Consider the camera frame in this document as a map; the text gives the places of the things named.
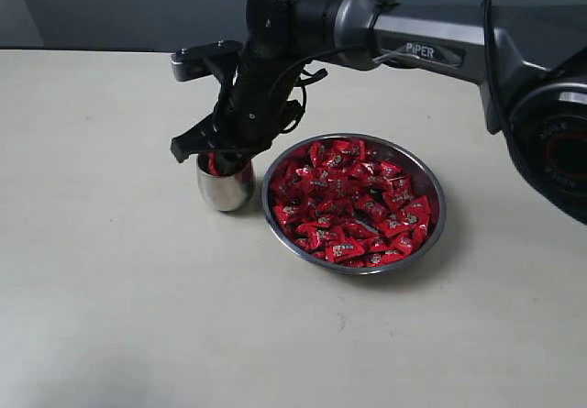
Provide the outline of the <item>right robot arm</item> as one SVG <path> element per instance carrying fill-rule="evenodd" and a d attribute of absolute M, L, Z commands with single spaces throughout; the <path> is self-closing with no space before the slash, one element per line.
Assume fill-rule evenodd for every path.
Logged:
<path fill-rule="evenodd" d="M 586 8 L 410 6 L 395 0 L 247 0 L 245 42 L 180 50 L 180 82 L 216 77 L 212 113 L 172 139 L 178 161 L 213 154 L 239 171 L 297 127 L 294 88 L 323 78 L 312 61 L 357 71 L 420 69 L 478 86 L 487 130 L 504 136 L 523 179 L 586 219 Z"/>

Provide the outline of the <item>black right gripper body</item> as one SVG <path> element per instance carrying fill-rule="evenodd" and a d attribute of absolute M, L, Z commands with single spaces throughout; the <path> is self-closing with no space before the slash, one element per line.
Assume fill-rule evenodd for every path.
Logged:
<path fill-rule="evenodd" d="M 298 59 L 239 54 L 235 75 L 220 84 L 212 113 L 172 139 L 173 157 L 182 163 L 192 155 L 237 154 L 243 165 L 268 149 L 292 121 L 282 112 L 304 65 Z"/>

